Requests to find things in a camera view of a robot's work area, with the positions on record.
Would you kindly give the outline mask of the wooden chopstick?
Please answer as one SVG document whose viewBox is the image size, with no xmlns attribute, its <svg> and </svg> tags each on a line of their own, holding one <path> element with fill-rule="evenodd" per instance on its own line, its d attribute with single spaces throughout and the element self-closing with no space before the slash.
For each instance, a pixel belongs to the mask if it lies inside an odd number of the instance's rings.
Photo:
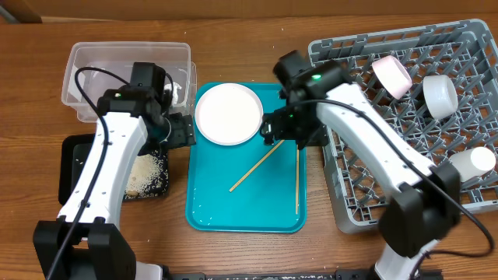
<svg viewBox="0 0 498 280">
<path fill-rule="evenodd" d="M 296 176 L 295 176 L 295 214 L 299 214 L 300 205 L 300 151 L 296 149 Z"/>
<path fill-rule="evenodd" d="M 271 154 L 273 154 L 284 142 L 285 140 L 280 140 L 275 146 L 273 146 L 261 159 L 259 159 L 230 189 L 229 192 L 233 192 L 237 187 L 239 187 Z"/>
</svg>

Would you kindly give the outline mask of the white napkin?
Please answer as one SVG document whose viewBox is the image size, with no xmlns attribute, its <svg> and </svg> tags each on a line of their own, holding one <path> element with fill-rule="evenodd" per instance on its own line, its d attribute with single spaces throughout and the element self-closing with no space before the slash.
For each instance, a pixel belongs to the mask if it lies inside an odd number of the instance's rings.
<svg viewBox="0 0 498 280">
<path fill-rule="evenodd" d="M 182 90 L 182 87 L 176 82 L 174 82 L 173 85 L 168 83 L 164 86 L 164 91 L 170 91 L 172 93 L 172 101 L 171 101 L 172 106 L 178 104 L 179 92 L 181 90 Z"/>
</svg>

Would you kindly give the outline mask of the large pink plate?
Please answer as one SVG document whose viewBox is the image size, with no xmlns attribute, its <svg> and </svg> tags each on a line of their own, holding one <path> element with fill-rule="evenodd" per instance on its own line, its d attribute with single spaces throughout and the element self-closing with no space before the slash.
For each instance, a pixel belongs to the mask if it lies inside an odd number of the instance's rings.
<svg viewBox="0 0 498 280">
<path fill-rule="evenodd" d="M 201 95 L 195 123 L 201 134 L 217 145 L 239 145 L 260 128 L 263 105 L 255 91 L 238 83 L 221 83 Z"/>
</svg>

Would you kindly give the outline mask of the teal serving tray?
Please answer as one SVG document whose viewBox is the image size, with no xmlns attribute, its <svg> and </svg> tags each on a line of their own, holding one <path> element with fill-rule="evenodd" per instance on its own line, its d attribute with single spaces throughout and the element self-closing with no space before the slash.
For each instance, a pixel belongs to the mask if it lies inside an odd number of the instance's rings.
<svg viewBox="0 0 498 280">
<path fill-rule="evenodd" d="M 185 215 L 201 231 L 295 233 L 307 218 L 307 154 L 300 151 L 300 205 L 295 214 L 296 144 L 283 144 L 233 192 L 229 189 L 273 146 L 260 135 L 217 145 L 195 130 Z"/>
</svg>

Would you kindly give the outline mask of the pink bowl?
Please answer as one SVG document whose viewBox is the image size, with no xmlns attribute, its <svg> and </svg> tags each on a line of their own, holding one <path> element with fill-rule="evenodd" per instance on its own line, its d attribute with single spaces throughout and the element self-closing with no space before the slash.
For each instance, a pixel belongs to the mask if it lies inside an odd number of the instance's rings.
<svg viewBox="0 0 498 280">
<path fill-rule="evenodd" d="M 402 63 L 388 55 L 372 64 L 373 72 L 381 85 L 399 100 L 412 87 L 412 79 Z"/>
</svg>

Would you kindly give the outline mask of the grey-green bowl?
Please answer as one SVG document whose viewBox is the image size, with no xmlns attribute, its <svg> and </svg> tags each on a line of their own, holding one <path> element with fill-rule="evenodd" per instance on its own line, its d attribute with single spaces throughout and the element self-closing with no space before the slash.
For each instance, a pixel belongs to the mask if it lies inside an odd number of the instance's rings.
<svg viewBox="0 0 498 280">
<path fill-rule="evenodd" d="M 423 79 L 423 95 L 433 119 L 440 120 L 456 112 L 458 96 L 447 75 L 430 75 Z"/>
</svg>

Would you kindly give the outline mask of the white paper cup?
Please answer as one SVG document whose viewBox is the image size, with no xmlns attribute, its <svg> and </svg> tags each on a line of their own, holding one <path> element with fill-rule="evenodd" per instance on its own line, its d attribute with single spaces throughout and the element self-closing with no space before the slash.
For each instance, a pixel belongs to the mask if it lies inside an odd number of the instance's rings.
<svg viewBox="0 0 498 280">
<path fill-rule="evenodd" d="M 449 160 L 460 173 L 462 183 L 482 176 L 493 170 L 496 165 L 495 154 L 485 147 L 476 147 L 455 153 Z"/>
</svg>

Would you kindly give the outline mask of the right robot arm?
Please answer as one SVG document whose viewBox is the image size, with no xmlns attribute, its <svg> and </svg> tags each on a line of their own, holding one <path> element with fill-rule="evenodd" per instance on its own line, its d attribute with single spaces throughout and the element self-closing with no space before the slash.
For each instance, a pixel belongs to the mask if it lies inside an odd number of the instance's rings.
<svg viewBox="0 0 498 280">
<path fill-rule="evenodd" d="M 388 201 L 378 222 L 386 247 L 374 277 L 414 279 L 423 258 L 460 222 L 458 170 L 450 163 L 435 165 L 400 138 L 338 62 L 313 67 L 291 51 L 273 73 L 286 105 L 263 115 L 259 133 L 265 144 L 293 140 L 303 149 L 326 145 L 326 128 L 338 134 Z"/>
</svg>

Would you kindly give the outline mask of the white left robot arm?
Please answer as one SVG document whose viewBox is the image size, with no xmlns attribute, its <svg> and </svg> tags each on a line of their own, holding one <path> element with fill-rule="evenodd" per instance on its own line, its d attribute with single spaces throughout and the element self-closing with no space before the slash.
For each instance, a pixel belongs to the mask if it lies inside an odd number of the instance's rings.
<svg viewBox="0 0 498 280">
<path fill-rule="evenodd" d="M 195 144 L 193 118 L 170 114 L 171 76 L 136 62 L 130 81 L 108 89 L 91 109 L 96 132 L 77 184 L 54 221 L 40 221 L 33 245 L 47 279 L 168 279 L 160 264 L 137 261 L 119 230 L 121 206 L 137 156 Z"/>
</svg>

